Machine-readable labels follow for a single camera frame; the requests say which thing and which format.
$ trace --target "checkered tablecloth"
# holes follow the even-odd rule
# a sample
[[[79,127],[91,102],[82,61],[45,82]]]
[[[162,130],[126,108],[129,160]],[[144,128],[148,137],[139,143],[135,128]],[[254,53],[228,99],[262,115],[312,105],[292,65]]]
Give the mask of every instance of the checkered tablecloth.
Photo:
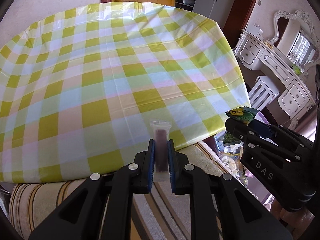
[[[152,3],[92,4],[32,24],[0,49],[0,181],[115,171],[146,150],[150,119],[177,149],[250,106],[218,25]]]

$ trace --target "window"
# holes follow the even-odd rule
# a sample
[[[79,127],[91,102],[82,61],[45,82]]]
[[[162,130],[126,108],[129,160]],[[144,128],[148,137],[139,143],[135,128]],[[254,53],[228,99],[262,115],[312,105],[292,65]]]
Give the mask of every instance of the window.
[[[300,29],[300,32],[288,54],[288,58],[299,66],[303,66],[305,63],[311,60],[314,55],[315,47],[310,41],[309,36]]]

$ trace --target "white vanity dresser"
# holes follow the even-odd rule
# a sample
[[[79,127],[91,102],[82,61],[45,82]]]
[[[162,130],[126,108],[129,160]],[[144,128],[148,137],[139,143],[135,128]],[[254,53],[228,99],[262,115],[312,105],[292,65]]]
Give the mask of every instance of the white vanity dresser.
[[[284,22],[284,28],[278,27],[281,17],[285,18],[281,20]],[[261,63],[264,64],[285,86],[277,101],[281,109],[289,115],[291,123],[288,128],[294,130],[299,119],[316,105],[304,81],[308,78],[308,68],[319,60],[320,46],[308,14],[302,10],[293,14],[276,12],[274,29],[275,36],[266,41],[261,41],[242,29],[233,52],[250,70],[261,70]],[[276,43],[279,39],[279,29],[283,31],[280,32],[280,41]],[[293,63],[300,75],[293,70]]]

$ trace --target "green snack package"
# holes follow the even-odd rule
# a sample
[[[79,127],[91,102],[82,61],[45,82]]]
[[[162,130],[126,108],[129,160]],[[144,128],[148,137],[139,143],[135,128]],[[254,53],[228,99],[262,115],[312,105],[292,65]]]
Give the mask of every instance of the green snack package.
[[[239,122],[244,123],[245,125],[248,125],[248,123],[250,123],[255,118],[257,113],[259,113],[259,110],[243,106],[243,107],[239,107],[239,108],[227,111],[226,115],[232,119],[235,119]],[[233,136],[229,132],[226,132],[223,138],[222,145],[229,146],[229,145],[239,144],[239,143],[241,143],[239,138]]]

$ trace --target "mirror frame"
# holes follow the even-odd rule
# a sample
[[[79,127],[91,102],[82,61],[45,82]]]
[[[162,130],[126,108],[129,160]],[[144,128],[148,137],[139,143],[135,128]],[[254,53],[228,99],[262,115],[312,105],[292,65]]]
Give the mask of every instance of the mirror frame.
[[[273,16],[273,28],[274,28],[275,35],[272,38],[266,40],[267,43],[269,43],[273,47],[274,43],[279,39],[278,19],[280,17],[284,17],[289,20],[302,19],[305,23],[307,23],[308,26],[310,27],[311,39],[313,41],[313,45],[320,52],[320,42],[316,36],[315,27],[312,24],[312,21],[310,19],[308,12],[303,11],[303,10],[296,10],[294,13],[288,13],[286,11],[277,11]],[[319,57],[317,59],[312,60],[312,61],[308,62],[307,64],[305,64],[303,67],[301,67],[303,69],[303,73],[304,73],[305,78],[308,78],[308,76],[309,76],[309,74],[308,74],[309,68],[312,66],[316,66],[316,62],[318,62],[319,60],[320,60],[320,53],[319,53]]]

